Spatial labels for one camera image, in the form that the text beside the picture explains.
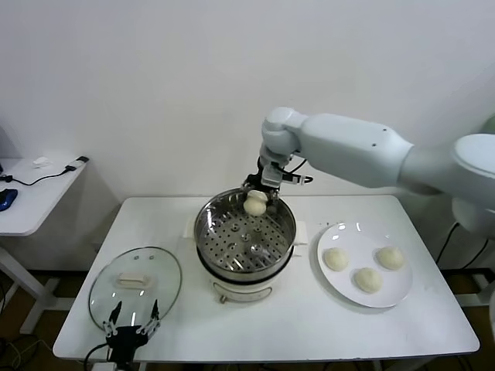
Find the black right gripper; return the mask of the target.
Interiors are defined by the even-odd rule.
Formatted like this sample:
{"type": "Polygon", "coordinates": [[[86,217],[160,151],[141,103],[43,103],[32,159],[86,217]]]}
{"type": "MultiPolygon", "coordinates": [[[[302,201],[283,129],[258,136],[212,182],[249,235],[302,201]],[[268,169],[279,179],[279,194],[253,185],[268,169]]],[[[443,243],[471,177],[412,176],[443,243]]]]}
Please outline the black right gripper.
{"type": "MultiPolygon", "coordinates": [[[[261,163],[261,158],[258,157],[257,160],[257,171],[254,174],[249,174],[247,178],[243,181],[243,183],[240,186],[240,190],[243,193],[248,193],[253,189],[253,186],[261,186],[261,179],[262,179],[262,172],[263,172],[264,166],[261,163]]],[[[265,187],[265,194],[267,196],[267,206],[272,206],[277,201],[279,200],[279,191],[280,188],[274,188],[274,187],[265,187]]]]}

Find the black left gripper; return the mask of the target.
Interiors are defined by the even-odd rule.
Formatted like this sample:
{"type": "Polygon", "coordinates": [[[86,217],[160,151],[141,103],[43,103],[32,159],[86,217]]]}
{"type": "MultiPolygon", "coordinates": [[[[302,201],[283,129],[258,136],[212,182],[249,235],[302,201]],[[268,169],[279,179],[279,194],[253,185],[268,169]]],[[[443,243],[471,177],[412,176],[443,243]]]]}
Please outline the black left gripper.
{"type": "Polygon", "coordinates": [[[138,348],[146,345],[149,335],[153,335],[160,326],[159,302],[155,299],[149,321],[139,326],[117,327],[116,322],[121,312],[122,301],[111,311],[107,320],[102,322],[105,338],[110,349],[110,362],[132,362],[138,348]]]}

